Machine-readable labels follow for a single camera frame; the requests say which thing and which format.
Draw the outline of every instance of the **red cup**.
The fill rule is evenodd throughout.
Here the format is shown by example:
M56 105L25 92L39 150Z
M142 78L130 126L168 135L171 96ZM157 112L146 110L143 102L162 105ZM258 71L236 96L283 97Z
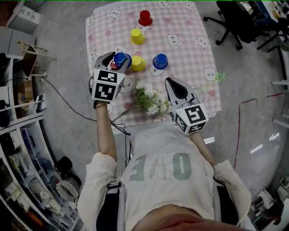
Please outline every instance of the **red cup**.
M153 23L152 18L150 17L150 12L147 10L143 10L140 13L139 24L142 26L149 26Z

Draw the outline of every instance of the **pink checkered tablecloth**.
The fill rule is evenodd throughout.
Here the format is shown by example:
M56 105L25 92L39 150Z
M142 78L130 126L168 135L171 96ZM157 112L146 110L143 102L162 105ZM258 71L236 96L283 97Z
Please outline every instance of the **pink checkered tablecloth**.
M150 26L138 24L140 11L148 10L153 19ZM141 28L145 42L133 45L130 31ZM146 61L141 72L126 71L121 93L109 106L113 120L135 100L136 82L151 83L166 96L164 81L175 77L189 85L204 89L207 112L221 110L219 84L212 83L216 67L209 39L195 3L185 1L136 1L117 8L106 8L86 19L86 42L89 71L93 74L96 59L108 52L139 55ZM156 70L153 58L163 53L168 57L165 70ZM139 125L170 120L170 116L147 115L144 110L131 111L115 123Z

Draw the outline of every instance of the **red line on floor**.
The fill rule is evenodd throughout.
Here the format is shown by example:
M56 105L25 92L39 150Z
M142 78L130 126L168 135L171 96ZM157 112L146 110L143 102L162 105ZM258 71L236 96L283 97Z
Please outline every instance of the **red line on floor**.
M275 94L275 95L270 95L270 96L267 96L267 98L269 98L269 97L275 97L275 96L280 96L280 95L283 95L283 93L278 93L278 94Z
M250 102L250 101L252 101L252 100L256 100L256 104L258 104L258 103L257 103L257 99L249 99L249 100L244 101L244 102L241 102L241 103L248 103L248 102Z
M241 111L240 111L240 104L239 104L239 122L238 122L238 139L237 139L237 149L236 149L236 156L235 156L235 162L234 162L234 169L236 167L236 161L237 161L237 152L239 148L239 139L240 139L240 125L241 125Z

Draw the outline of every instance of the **person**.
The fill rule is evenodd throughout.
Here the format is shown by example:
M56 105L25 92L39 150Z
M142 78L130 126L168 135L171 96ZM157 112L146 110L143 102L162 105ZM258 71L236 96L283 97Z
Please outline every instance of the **person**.
M215 163L199 133L186 136L177 126L164 126L132 134L133 157L117 179L117 151L106 102L97 104L96 114L99 152L86 166L78 200L88 230L96 231L107 186L117 180L124 188L125 231L240 230L218 222L215 180L228 190L238 214L235 225L249 211L251 194L229 161Z

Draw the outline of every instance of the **black cable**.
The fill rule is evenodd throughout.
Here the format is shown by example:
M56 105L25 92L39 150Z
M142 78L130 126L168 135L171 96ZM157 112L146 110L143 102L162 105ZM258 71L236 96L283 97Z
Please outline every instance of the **black cable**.
M25 79L25 80L28 80L28 78L15 77L15 78L13 78L13 79L8 79L8 80L5 82L4 86L6 86L6 84L7 84L10 80L15 80L15 79Z
M97 122L97 120L88 118L88 117L86 117L86 116L78 113L76 110L74 110L74 109L72 108L72 106L70 106L70 104L69 104L69 103L63 98L63 96L59 93L59 91L54 87L54 85L53 85L52 83L50 83L47 79L44 79L44 80L45 80L46 82L48 82L48 83L54 88L54 90L56 90L56 92L58 93L58 95L63 99L63 101L68 105L68 107L69 107L72 111L74 111L76 114L80 115L81 117L83 117L83 118L85 118L85 119L87 119L87 120L91 120L91 121ZM125 124L119 124L119 125L125 125L124 128L121 128L121 127L119 127L118 125L114 124L111 120L110 120L110 123L111 123L111 125L114 126L116 129L120 130L123 134L125 134L125 135L130 135L130 133L127 133L127 132L124 130L125 127L126 127Z
M72 10L69 14L67 14L65 17L63 17L62 19L58 20L56 23L54 23L48 30L47 34L44 36L44 39L42 41L42 43L44 42L46 36L49 34L50 30L59 22L61 22L62 20L64 20L66 17L68 17L71 13L75 12L79 7L81 7L82 5L84 5L87 1L85 1L84 3L80 4L77 8L75 8L74 10Z
M54 87L54 85L53 85L52 83L50 83L47 79L45 79L45 78L43 78L43 79L44 79L46 82L48 82L48 83L54 88L54 90L56 90L56 92L58 93L58 95L63 99L63 101L68 105L68 107L70 107L71 110L73 110L76 114L80 115L81 117L83 117L83 118L85 118L85 119L87 119L87 120L91 120L91 121L97 122L97 120L94 120L94 119L90 119L90 118L88 118L88 117L85 117L85 116L83 116L82 114L78 113L76 110L74 110L74 109L70 106L70 104L63 98L63 96L59 93L59 91ZM109 119L109 121L110 121L110 124L111 124L112 126L114 126L116 129L120 130L120 131L125 135L125 141L126 141L126 136L127 136L127 135L131 135L130 133L128 133L128 132L125 131L126 124L114 124L114 123L111 121L111 119ZM130 141L129 160L131 160L131 141Z
M125 134L125 143L126 143L126 134Z
M128 157L128 162L131 160L131 140L130 140L130 156Z

